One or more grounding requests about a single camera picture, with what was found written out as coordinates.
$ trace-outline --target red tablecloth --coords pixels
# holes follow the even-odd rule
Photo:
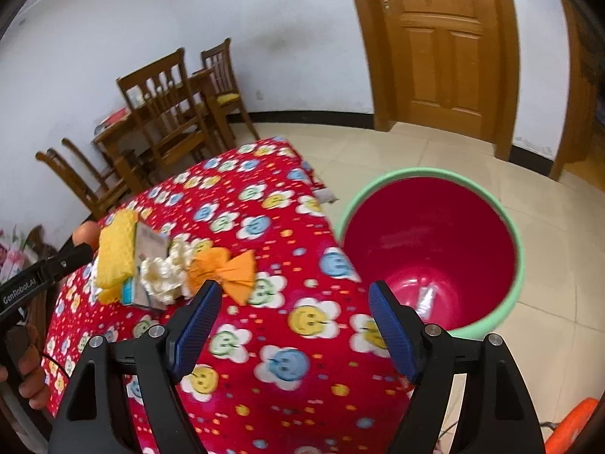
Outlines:
[[[314,177],[288,142],[272,138],[202,162],[129,205],[171,236],[255,252],[248,305],[223,299],[195,371],[178,386],[210,452],[382,454],[408,403],[366,289],[312,196]],[[82,268],[62,288],[47,338],[46,352],[68,373],[91,336],[129,339],[175,308],[102,306],[90,273]],[[43,366],[56,414],[68,378]],[[156,453],[136,378],[126,381],[141,447]]]

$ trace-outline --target white wall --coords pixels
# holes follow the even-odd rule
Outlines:
[[[567,112],[569,40],[561,0],[514,0],[520,88],[513,144],[554,159]]]
[[[38,150],[69,137],[95,162],[115,80],[182,44],[166,0],[44,0],[0,41],[0,217],[41,223],[61,246],[88,212]]]
[[[0,215],[58,246],[88,212],[35,152],[65,136],[101,165],[90,140],[122,104],[116,78],[177,47],[191,72],[231,37],[250,111],[373,110],[353,0],[42,0],[21,20],[0,41]]]
[[[171,0],[188,68],[232,38],[248,110],[372,112],[353,0]]]

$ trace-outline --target door handle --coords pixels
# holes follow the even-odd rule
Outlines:
[[[391,6],[388,3],[388,0],[382,0],[382,7],[386,10],[389,11],[391,10]]]

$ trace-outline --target blue gripper pad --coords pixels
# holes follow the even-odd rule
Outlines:
[[[195,298],[178,309],[168,322],[171,333],[166,343],[166,354],[169,373],[175,383],[193,371],[219,316],[222,299],[221,286],[214,280],[207,281]]]
[[[376,321],[376,326],[378,326],[380,335],[382,335],[386,343],[386,348],[389,354],[391,354],[391,359],[395,363],[397,372],[405,375],[407,380],[414,384],[419,371],[414,362],[412,343],[402,323],[397,318],[394,309],[391,308],[391,305],[376,283],[370,286],[368,301],[372,317]]]

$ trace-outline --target small box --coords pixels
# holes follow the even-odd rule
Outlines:
[[[134,272],[122,286],[122,304],[143,309],[159,309],[166,306],[149,295],[140,281],[141,263],[146,259],[166,258],[170,247],[170,237],[157,233],[140,220],[135,228]]]

